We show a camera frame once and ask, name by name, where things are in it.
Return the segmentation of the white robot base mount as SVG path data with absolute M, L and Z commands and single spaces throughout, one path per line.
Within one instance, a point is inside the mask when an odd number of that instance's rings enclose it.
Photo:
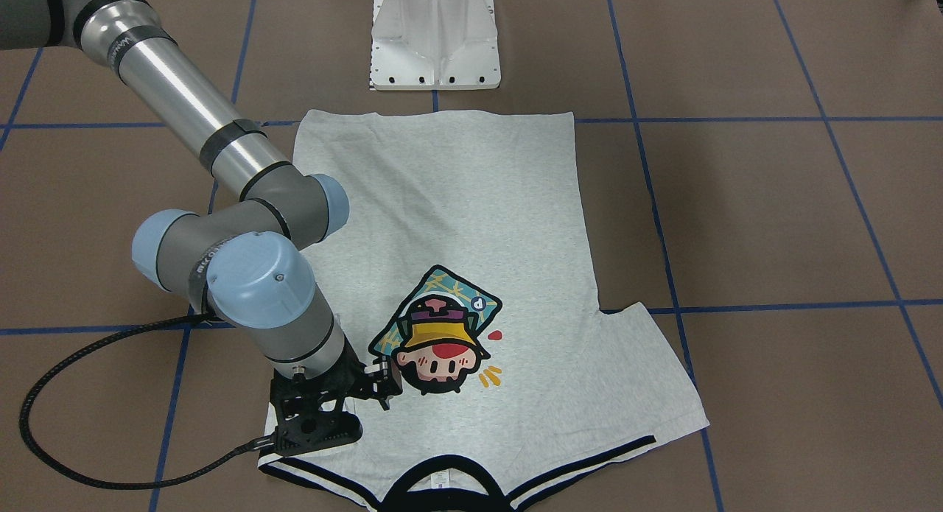
M 494 0 L 373 0 L 374 91 L 477 91 L 502 82 Z

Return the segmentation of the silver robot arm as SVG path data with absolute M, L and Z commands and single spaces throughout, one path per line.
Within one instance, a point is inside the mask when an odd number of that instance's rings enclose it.
M 180 46 L 281 146 L 310 108 L 387 111 L 367 89 L 373 0 L 148 0 Z M 234 196 L 111 72 L 70 48 L 2 53 L 2 462 L 36 461 L 19 411 L 34 381 L 95 335 L 182 316 L 133 267 L 139 223 Z M 51 381 L 35 438 L 63 462 L 212 459 L 262 434 L 272 371 L 209 324 L 137 335 Z

